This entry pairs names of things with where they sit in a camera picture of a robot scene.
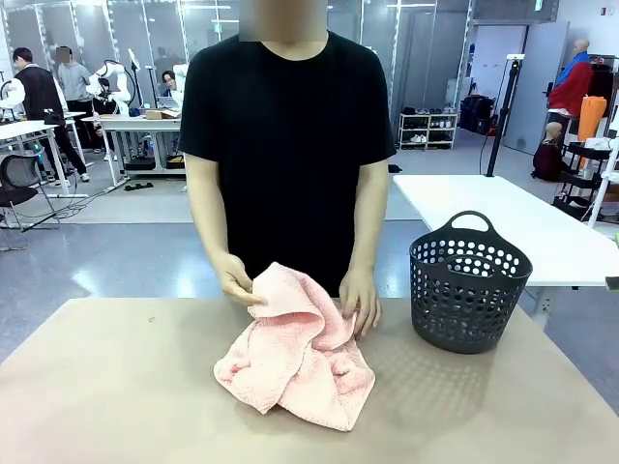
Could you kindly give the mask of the person's left hand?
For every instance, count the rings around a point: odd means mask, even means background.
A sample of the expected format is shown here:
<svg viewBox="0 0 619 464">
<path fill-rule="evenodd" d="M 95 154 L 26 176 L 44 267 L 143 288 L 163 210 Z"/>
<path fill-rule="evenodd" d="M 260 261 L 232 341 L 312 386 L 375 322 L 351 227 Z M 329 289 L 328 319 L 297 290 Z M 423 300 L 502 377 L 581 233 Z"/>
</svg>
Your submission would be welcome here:
<svg viewBox="0 0 619 464">
<path fill-rule="evenodd" d="M 339 287 L 339 302 L 344 318 L 354 319 L 355 336 L 365 336 L 375 329 L 382 315 L 373 269 L 350 268 Z"/>
</svg>

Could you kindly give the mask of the person's right hand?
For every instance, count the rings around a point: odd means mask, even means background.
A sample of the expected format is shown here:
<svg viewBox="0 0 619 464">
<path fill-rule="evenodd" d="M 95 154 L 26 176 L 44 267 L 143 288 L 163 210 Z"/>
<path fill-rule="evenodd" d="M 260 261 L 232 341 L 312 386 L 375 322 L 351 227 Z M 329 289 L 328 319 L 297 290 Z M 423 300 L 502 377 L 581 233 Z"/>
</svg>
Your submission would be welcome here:
<svg viewBox="0 0 619 464">
<path fill-rule="evenodd" d="M 237 256 L 220 252 L 213 258 L 213 267 L 226 296 L 245 307 L 267 303 L 264 298 L 252 293 L 252 280 Z"/>
</svg>

